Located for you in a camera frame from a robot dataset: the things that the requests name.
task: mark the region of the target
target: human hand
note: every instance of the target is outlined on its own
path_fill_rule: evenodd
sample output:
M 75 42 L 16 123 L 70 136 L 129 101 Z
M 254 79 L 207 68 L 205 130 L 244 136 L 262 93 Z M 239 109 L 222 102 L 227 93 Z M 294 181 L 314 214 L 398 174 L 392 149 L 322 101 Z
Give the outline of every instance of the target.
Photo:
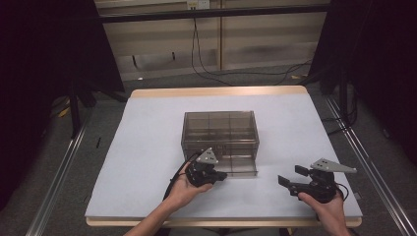
M 206 192 L 212 188 L 212 184 L 204 184 L 197 188 L 188 181 L 185 175 L 185 169 L 189 164 L 190 162 L 180 171 L 180 176 L 172 186 L 169 196 L 164 200 L 173 207 L 174 211 L 186 206 L 197 194 Z
M 321 204 L 306 193 L 299 193 L 298 198 L 310 206 L 319 216 L 325 231 L 331 236 L 350 235 L 346 228 L 343 211 L 343 198 L 337 191 L 333 200 Z

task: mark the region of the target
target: black curtain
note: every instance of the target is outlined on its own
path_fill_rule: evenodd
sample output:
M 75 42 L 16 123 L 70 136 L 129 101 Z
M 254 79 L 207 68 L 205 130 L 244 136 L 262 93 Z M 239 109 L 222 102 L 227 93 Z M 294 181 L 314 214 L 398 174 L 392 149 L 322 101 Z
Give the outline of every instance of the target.
M 37 157 L 52 101 L 71 82 L 124 90 L 102 24 L 75 21 L 96 17 L 92 0 L 0 1 L 0 209 Z

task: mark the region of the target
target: gray floor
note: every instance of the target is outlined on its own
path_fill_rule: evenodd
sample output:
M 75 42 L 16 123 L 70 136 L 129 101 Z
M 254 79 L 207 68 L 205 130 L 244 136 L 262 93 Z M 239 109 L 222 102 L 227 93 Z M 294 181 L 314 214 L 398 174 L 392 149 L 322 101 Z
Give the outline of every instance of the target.
M 255 68 L 243 71 L 284 72 L 288 67 Z M 297 75 L 306 73 L 308 68 L 297 71 Z M 218 77 L 233 86 L 257 85 L 266 86 L 278 83 L 282 76 L 238 75 Z M 282 85 L 294 85 L 298 81 L 287 79 Z M 133 89 L 173 88 L 173 87 L 217 87 L 223 84 L 203 79 L 195 74 L 158 78 L 142 81 L 125 82 L 126 96 Z M 309 93 L 322 118 L 332 117 L 326 98 L 318 90 L 318 85 L 308 86 Z M 83 141 L 69 168 L 65 184 L 58 195 L 56 205 L 43 230 L 43 235 L 122 235 L 128 227 L 90 227 L 86 225 L 84 213 L 89 202 L 95 179 L 104 161 L 114 133 L 121 120 L 124 103 L 117 102 L 103 94 L 96 94 L 97 106 L 93 109 Z M 381 171 L 387 185 L 394 192 L 398 201 L 406 210 L 414 223 L 417 221 L 417 197 L 415 180 L 417 168 L 402 152 L 395 140 L 387 139 L 383 126 L 359 99 L 358 120 L 353 129 L 363 143 L 373 163 Z M 335 122 L 324 122 L 325 129 L 330 132 L 338 129 Z M 67 115 L 63 118 L 53 116 L 46 130 L 43 148 L 39 153 L 26 181 L 15 192 L 4 210 L 0 212 L 0 235 L 25 235 L 30 227 L 43 196 L 48 191 L 62 156 L 65 154 L 71 136 L 71 120 Z M 330 141 L 341 163 L 357 167 L 359 172 L 347 175 L 354 193 L 362 209 L 363 223 L 356 228 L 360 235 L 401 235 L 389 211 L 375 190 L 367 174 L 363 171 L 355 152 L 346 140 L 343 132 L 329 136 Z M 244 231 L 246 235 L 273 235 L 276 229 Z M 173 235 L 187 235 L 176 230 Z M 322 228 L 299 228 L 294 235 L 325 235 Z

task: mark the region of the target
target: power cable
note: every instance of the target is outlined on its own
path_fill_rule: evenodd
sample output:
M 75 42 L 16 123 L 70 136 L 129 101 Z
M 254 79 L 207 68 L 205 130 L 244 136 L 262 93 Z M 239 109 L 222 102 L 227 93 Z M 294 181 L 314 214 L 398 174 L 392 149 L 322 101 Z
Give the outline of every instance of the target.
M 312 60 L 308 60 L 302 64 L 298 64 L 298 65 L 294 65 L 291 66 L 290 68 L 288 68 L 288 70 L 286 70 L 285 72 L 281 72 L 281 73 L 260 73 L 260 72 L 226 72 L 226 73 L 213 73 L 213 72 L 209 72 L 206 67 L 203 64 L 202 61 L 202 55 L 201 55 L 201 47 L 200 47 L 200 38 L 199 38 L 199 31 L 197 29 L 197 21 L 196 19 L 194 19 L 194 33 L 193 33 L 193 47 L 192 47 L 192 52 L 191 52 L 191 65 L 193 67 L 193 70 L 195 71 L 195 73 L 204 78 L 204 79 L 208 79 L 208 80 L 214 80 L 220 83 L 223 83 L 225 85 L 231 86 L 233 87 L 233 85 L 224 82 L 222 80 L 219 79 L 215 79 L 215 78 L 210 78 L 210 77 L 206 77 L 203 76 L 202 74 L 200 74 L 199 72 L 197 72 L 195 66 L 194 66 L 194 49 L 195 49 L 195 40 L 197 39 L 197 47 L 198 47 L 198 54 L 199 54 L 199 60 L 200 60 L 200 64 L 202 65 L 203 70 L 212 76 L 217 76 L 217 77 L 221 77 L 221 76 L 227 76 L 227 75 L 264 75 L 264 76 L 281 76 L 284 75 L 284 77 L 281 79 L 281 81 L 279 81 L 278 83 L 274 84 L 274 86 L 277 86 L 279 84 L 281 84 L 287 77 L 287 75 L 291 72 L 297 71 L 299 70 L 301 67 L 306 66 L 306 65 L 310 65 Z

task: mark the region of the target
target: person's right hand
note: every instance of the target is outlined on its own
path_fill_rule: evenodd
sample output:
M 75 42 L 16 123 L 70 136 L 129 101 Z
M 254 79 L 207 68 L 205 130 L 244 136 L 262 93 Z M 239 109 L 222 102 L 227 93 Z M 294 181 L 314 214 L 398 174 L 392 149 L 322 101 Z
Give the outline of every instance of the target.
M 317 202 L 306 193 L 299 193 L 298 198 L 310 206 L 319 216 L 325 231 L 331 236 L 350 235 L 346 228 L 346 221 L 343 211 L 343 198 L 337 192 L 333 200 L 327 204 Z

